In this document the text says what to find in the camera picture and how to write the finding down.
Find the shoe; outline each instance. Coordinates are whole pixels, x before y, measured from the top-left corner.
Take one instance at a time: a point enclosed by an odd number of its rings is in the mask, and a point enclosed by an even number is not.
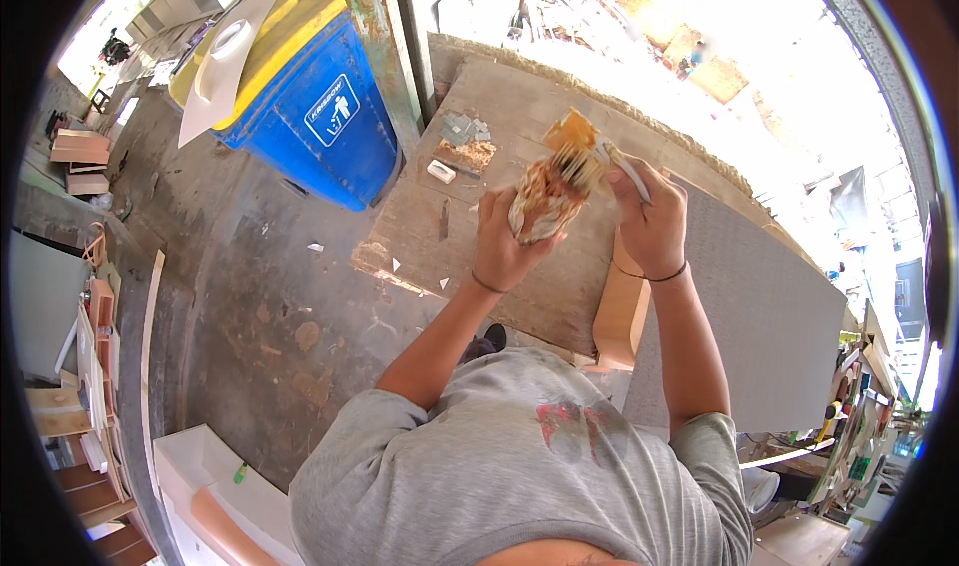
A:
[[[483,333],[483,337],[493,344],[496,351],[502,351],[506,347],[506,327],[498,322],[489,325],[489,328]]]

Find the metal pole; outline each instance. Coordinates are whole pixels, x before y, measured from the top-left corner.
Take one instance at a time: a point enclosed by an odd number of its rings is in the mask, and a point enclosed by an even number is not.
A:
[[[433,65],[430,63],[430,46],[427,43],[424,23],[427,21],[420,0],[398,0],[403,18],[403,31],[407,35],[410,64],[414,69],[416,93],[419,94],[423,124],[428,125],[437,113],[436,91],[433,87]]]
[[[423,112],[397,0],[346,0],[346,4],[396,141],[409,157],[423,132]]]

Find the wrist bracelet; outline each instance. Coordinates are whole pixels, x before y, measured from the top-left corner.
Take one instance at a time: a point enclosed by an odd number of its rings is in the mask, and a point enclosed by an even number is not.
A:
[[[665,279],[651,279],[648,276],[642,276],[641,274],[633,274],[632,272],[626,272],[623,269],[621,269],[616,262],[613,262],[613,265],[616,266],[619,272],[622,272],[623,274],[628,274],[629,276],[635,276],[636,278],[647,280],[650,283],[662,283],[664,281],[668,281],[669,279],[674,279],[680,274],[682,274],[683,272],[686,272],[686,267],[689,266],[689,260],[684,260],[683,266],[679,267],[679,270],[676,271],[675,274],[670,274],[669,276],[665,277]]]
[[[499,294],[499,295],[501,295],[501,296],[505,296],[505,295],[506,295],[506,292],[505,292],[505,291],[496,289],[495,287],[490,287],[489,285],[487,285],[487,284],[483,283],[482,281],[480,281],[480,278],[477,277],[476,271],[470,271],[470,274],[473,275],[473,281],[475,281],[477,284],[479,284],[480,287],[483,287],[484,289],[486,289],[486,291],[491,291],[491,292],[493,292],[494,294]]]

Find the concrete floor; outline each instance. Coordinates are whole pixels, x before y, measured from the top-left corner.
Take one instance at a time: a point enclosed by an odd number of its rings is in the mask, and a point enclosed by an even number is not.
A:
[[[129,151],[126,169],[108,171],[114,210],[133,202],[130,233],[167,253],[164,279],[195,290],[180,364],[166,365],[179,385],[168,382],[164,428],[208,423],[286,491],[343,403],[371,388],[444,302],[349,266],[377,211],[303,198],[208,134],[177,151],[178,129],[165,93],[149,90],[112,153]]]

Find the person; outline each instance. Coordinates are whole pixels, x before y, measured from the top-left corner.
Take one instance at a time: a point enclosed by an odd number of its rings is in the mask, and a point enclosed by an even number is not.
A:
[[[749,563],[726,376],[685,256],[686,192],[630,161],[649,204],[621,171],[609,180],[651,281],[668,444],[558,356],[471,341],[564,237],[520,246],[515,188],[487,192],[471,275],[375,389],[343,405],[290,484],[307,564]],[[476,357],[458,365],[464,346]]]
[[[103,45],[100,57],[110,66],[119,64],[129,57],[129,46],[117,37],[116,27],[110,30],[110,39]]]
[[[689,79],[689,75],[692,74],[692,71],[696,70],[704,61],[706,61],[706,45],[698,41],[694,48],[692,48],[692,53],[689,54],[689,58],[683,58],[679,61],[679,72],[677,77],[679,80]]]

